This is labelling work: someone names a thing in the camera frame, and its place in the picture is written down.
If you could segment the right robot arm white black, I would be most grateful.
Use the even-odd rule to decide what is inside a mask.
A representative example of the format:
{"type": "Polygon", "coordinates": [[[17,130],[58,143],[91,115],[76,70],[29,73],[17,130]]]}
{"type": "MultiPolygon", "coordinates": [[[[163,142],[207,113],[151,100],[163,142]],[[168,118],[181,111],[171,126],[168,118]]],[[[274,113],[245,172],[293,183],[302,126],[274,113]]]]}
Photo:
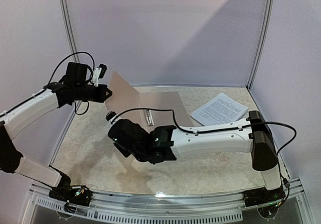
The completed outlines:
{"type": "Polygon", "coordinates": [[[106,120],[108,137],[124,156],[139,162],[158,164],[197,154],[218,152],[250,153],[252,168],[261,173],[264,186],[259,197],[270,202],[279,193],[281,177],[274,140],[268,124],[258,111],[245,119],[216,126],[159,126],[147,132],[139,124],[110,111],[106,120]]]}

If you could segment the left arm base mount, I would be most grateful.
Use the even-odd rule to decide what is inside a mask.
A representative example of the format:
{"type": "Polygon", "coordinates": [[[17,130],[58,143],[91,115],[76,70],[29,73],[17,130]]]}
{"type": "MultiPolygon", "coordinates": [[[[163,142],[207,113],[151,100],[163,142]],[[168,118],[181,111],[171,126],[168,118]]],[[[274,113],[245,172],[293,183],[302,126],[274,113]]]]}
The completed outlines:
{"type": "Polygon", "coordinates": [[[86,207],[90,205],[92,195],[93,192],[86,185],[54,187],[49,192],[52,199],[86,207]]]}

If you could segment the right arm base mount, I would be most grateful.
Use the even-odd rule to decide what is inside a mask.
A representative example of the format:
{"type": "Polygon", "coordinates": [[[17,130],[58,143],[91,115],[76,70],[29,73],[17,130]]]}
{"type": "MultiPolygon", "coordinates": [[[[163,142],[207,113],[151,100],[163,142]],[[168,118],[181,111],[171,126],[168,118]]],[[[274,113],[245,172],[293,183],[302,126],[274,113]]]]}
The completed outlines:
{"type": "Polygon", "coordinates": [[[285,198],[282,187],[274,190],[267,190],[265,187],[245,190],[242,192],[246,207],[266,204],[285,198]]]}

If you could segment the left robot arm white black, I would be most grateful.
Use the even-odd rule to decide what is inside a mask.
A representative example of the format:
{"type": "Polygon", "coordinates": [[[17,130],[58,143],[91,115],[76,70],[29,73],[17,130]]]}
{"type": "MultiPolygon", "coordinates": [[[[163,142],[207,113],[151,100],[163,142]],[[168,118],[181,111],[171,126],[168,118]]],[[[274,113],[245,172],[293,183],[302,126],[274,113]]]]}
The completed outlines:
{"type": "Polygon", "coordinates": [[[73,187],[61,182],[63,175],[46,165],[29,159],[18,151],[13,139],[37,119],[65,105],[77,101],[103,103],[112,96],[106,84],[100,84],[107,66],[100,64],[94,69],[86,64],[70,62],[62,79],[50,81],[39,92],[23,103],[1,113],[1,171],[17,173],[49,187],[64,201],[70,201],[73,187]]]}

